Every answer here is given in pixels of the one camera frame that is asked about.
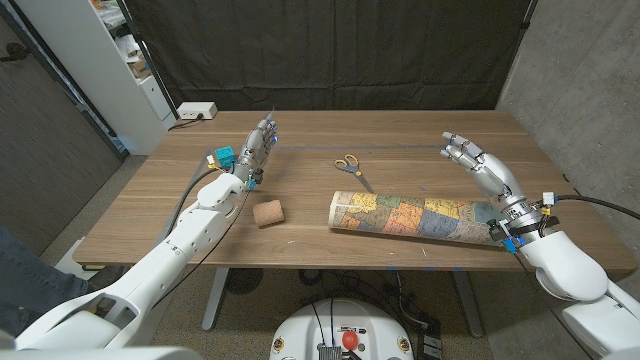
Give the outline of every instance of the wooden table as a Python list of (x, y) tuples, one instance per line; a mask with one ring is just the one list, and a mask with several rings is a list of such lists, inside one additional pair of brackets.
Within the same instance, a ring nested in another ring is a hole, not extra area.
[[(264, 112), (219, 112), (213, 121), (170, 132), (87, 235), (74, 259), (82, 264), (140, 260), (161, 236), (205, 152), (227, 145), (238, 151), (263, 116)], [(337, 232), (327, 227), (334, 191), (366, 191), (354, 176), (334, 168), (334, 160), (347, 153), (358, 157), (365, 178), (379, 194), (485, 201), (472, 178), (439, 154), (445, 143), (443, 131), (461, 134), (500, 158), (530, 200), (540, 199), (543, 191), (575, 193), (508, 113), (276, 111), (274, 119), (280, 142), (269, 156), (264, 182), (250, 194), (237, 222), (204, 264), (222, 268), (520, 269), (514, 257), (501, 248)], [(192, 192), (187, 205), (196, 193)], [(274, 199), (281, 201), (286, 220), (259, 229), (251, 209)], [(565, 230), (606, 270), (629, 273), (636, 268), (629, 250), (590, 205), (562, 202), (554, 207), (554, 215), (561, 222), (557, 228)], [(218, 282), (219, 291), (223, 280)]]

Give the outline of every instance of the person's leg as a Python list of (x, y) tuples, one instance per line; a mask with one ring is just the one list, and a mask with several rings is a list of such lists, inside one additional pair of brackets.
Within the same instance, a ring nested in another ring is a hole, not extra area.
[(27, 326), (29, 310), (20, 309), (13, 304), (0, 301), (0, 330), (17, 337)]
[(0, 226), (0, 301), (45, 313), (87, 293), (87, 281), (45, 264)]

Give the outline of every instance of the red button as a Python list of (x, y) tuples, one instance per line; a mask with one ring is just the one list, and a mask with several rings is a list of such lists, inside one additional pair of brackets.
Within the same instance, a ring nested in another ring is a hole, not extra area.
[(347, 350), (355, 350), (358, 347), (358, 335), (353, 331), (345, 331), (342, 335), (342, 345)]

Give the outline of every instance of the table leg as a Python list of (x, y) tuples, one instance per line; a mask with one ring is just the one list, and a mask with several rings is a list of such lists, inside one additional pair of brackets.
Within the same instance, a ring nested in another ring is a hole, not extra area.
[(213, 277), (207, 309), (202, 319), (202, 328), (206, 331), (213, 330), (216, 317), (218, 316), (218, 310), (222, 304), (222, 295), (224, 294), (224, 285), (227, 283), (227, 274), (229, 274), (229, 268), (217, 268), (216, 274)]
[(476, 297), (473, 295), (473, 289), (471, 288), (469, 273), (466, 271), (454, 271), (453, 283), (455, 284), (458, 296), (460, 297), (460, 303), (462, 304), (462, 310), (464, 311), (464, 316), (467, 320), (469, 333), (475, 338), (482, 337), (484, 335), (484, 330), (482, 328), (480, 314), (478, 313)]

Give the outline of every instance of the map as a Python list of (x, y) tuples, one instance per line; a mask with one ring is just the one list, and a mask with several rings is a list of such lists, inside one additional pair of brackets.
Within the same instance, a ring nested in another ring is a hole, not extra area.
[(503, 218), (488, 203), (336, 191), (329, 227), (501, 246), (486, 223)]

